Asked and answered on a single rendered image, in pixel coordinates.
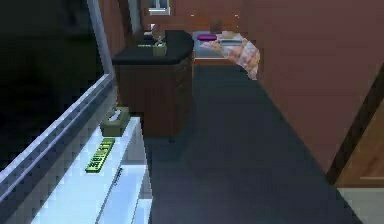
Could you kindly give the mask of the olive green container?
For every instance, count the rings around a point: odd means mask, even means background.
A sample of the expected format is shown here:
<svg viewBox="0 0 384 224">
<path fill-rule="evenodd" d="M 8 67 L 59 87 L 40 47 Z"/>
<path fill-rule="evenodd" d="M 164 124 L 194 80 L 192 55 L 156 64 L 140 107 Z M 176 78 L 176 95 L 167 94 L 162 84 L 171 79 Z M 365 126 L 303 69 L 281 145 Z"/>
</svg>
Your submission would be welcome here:
<svg viewBox="0 0 384 224">
<path fill-rule="evenodd" d="M 167 53 L 167 45 L 165 43 L 156 44 L 152 48 L 154 56 L 165 56 Z"/>
</svg>

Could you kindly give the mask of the brown cabinet with black top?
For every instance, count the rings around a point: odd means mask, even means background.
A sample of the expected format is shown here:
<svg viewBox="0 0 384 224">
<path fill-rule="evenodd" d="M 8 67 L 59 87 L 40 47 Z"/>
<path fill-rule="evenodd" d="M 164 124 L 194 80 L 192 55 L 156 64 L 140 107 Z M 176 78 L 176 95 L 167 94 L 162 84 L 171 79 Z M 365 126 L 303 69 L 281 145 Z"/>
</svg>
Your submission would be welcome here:
<svg viewBox="0 0 384 224">
<path fill-rule="evenodd" d="M 184 30 L 167 30 L 165 43 L 163 56 L 135 46 L 115 55 L 112 63 L 119 104 L 143 120 L 143 135 L 173 139 L 190 111 L 194 40 Z"/>
</svg>

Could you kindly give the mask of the bed with patterned blanket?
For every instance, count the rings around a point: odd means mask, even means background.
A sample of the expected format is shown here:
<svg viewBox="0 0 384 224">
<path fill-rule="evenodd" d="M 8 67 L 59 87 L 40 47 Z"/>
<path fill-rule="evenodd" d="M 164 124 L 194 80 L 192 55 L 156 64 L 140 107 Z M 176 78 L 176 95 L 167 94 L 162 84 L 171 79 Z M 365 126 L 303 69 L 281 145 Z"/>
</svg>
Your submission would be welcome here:
<svg viewBox="0 0 384 224">
<path fill-rule="evenodd" d="M 243 69 L 250 80 L 256 80 L 262 67 L 262 53 L 254 43 L 243 37 L 240 33 L 223 31 L 216 34 L 215 41 L 203 42 L 197 39 L 198 34 L 207 32 L 194 32 L 194 59 L 199 65 L 237 65 Z M 241 46 L 222 46 L 221 39 L 241 39 Z"/>
</svg>

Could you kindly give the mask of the olive green tissue box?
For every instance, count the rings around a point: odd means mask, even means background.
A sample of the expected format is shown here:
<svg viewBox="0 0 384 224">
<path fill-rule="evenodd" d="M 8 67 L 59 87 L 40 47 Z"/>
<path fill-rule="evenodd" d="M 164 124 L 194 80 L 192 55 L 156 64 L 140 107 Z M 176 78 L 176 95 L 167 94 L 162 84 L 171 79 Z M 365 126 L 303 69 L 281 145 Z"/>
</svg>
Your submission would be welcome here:
<svg viewBox="0 0 384 224">
<path fill-rule="evenodd" d="M 128 107 L 113 107 L 100 123 L 103 137 L 121 137 L 130 120 Z"/>
</svg>

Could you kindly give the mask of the green remote control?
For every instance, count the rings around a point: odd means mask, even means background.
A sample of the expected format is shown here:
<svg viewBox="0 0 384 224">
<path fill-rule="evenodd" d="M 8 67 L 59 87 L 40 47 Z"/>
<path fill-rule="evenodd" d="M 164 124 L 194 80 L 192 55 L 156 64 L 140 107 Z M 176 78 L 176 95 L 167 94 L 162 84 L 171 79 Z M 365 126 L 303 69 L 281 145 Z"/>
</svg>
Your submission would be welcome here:
<svg viewBox="0 0 384 224">
<path fill-rule="evenodd" d="M 85 168 L 86 173 L 99 173 L 112 150 L 114 138 L 104 138 Z"/>
</svg>

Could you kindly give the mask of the small white window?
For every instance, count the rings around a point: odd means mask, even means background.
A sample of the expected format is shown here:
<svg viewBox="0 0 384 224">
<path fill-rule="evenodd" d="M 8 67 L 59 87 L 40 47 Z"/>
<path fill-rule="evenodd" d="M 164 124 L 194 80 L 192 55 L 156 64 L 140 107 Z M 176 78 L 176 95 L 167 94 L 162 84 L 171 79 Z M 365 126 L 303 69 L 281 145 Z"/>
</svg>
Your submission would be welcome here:
<svg viewBox="0 0 384 224">
<path fill-rule="evenodd" d="M 170 0 L 149 0 L 148 11 L 150 15 L 169 16 Z"/>
</svg>

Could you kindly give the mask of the white desk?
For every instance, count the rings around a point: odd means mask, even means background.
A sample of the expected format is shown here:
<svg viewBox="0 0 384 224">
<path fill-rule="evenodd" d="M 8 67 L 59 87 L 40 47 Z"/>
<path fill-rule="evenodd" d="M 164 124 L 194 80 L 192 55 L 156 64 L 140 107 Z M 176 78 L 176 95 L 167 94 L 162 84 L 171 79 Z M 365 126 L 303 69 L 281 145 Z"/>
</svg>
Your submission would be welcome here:
<svg viewBox="0 0 384 224">
<path fill-rule="evenodd" d="M 102 139 L 95 130 L 31 224 L 149 224 L 152 189 L 140 119 L 130 119 L 101 171 L 87 173 Z"/>
</svg>

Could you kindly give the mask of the large dark window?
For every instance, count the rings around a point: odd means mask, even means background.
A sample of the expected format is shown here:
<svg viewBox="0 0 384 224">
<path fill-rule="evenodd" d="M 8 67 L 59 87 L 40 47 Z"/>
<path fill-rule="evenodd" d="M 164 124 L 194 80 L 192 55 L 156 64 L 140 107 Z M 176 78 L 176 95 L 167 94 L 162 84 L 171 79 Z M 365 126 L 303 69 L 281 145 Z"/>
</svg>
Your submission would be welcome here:
<svg viewBox="0 0 384 224">
<path fill-rule="evenodd" d="M 31 185 L 7 191 L 24 150 L 102 75 L 97 0 L 0 0 L 0 224 Z"/>
</svg>

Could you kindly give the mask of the brown room door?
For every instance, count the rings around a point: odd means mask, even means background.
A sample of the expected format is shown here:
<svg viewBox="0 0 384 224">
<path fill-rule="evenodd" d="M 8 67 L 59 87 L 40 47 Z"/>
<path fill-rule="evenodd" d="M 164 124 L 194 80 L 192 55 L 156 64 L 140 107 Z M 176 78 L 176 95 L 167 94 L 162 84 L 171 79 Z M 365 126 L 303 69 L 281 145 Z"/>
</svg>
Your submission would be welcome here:
<svg viewBox="0 0 384 224">
<path fill-rule="evenodd" d="M 326 178 L 340 188 L 384 188 L 384 63 Z"/>
</svg>

